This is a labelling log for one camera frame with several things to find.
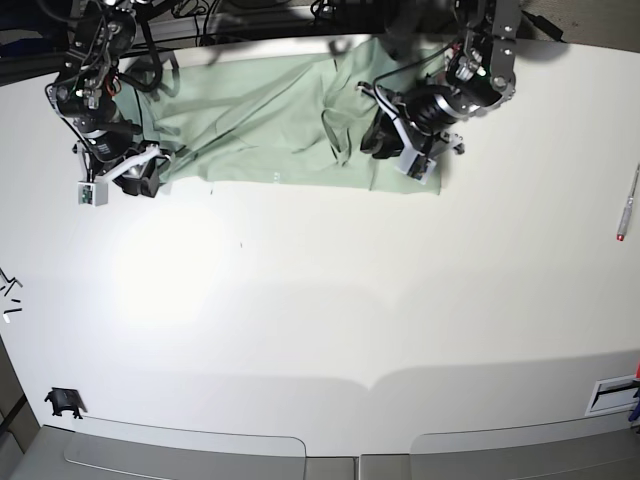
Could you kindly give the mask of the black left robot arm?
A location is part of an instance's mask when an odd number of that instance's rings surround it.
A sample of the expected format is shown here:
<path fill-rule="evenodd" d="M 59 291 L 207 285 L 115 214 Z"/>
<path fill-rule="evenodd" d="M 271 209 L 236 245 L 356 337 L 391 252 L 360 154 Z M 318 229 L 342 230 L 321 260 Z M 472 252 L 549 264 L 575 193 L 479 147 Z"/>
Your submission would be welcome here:
<path fill-rule="evenodd" d="M 516 1 L 447 1 L 457 24 L 455 38 L 440 50 L 383 73 L 358 87 L 378 104 L 373 123 L 360 149 L 381 160 L 398 157 L 410 167 L 435 163 L 435 149 L 464 151 L 448 130 L 479 111 L 508 101 L 516 85 L 514 73 L 515 27 L 520 22 Z M 389 90 L 381 82 L 442 58 L 442 79 L 426 75 L 404 91 Z"/>

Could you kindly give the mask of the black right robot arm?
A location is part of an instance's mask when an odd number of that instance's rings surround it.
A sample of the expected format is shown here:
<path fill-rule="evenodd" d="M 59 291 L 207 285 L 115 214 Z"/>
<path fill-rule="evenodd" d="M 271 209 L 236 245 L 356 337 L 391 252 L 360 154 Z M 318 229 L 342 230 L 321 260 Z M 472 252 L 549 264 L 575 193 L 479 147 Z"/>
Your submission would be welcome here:
<path fill-rule="evenodd" d="M 79 16 L 60 13 L 52 4 L 38 6 L 49 18 L 72 24 L 72 44 L 63 57 L 57 78 L 44 93 L 58 117 L 77 138 L 81 179 L 78 201 L 100 206 L 114 183 L 125 194 L 152 198 L 160 187 L 160 169 L 170 153 L 144 136 L 143 121 L 130 120 L 115 98 L 123 85 L 135 92 L 150 93 L 162 79 L 163 66 L 149 22 L 172 7 L 164 1 L 90 1 Z M 143 82 L 119 69 L 119 60 L 144 38 L 151 59 L 152 77 Z"/>

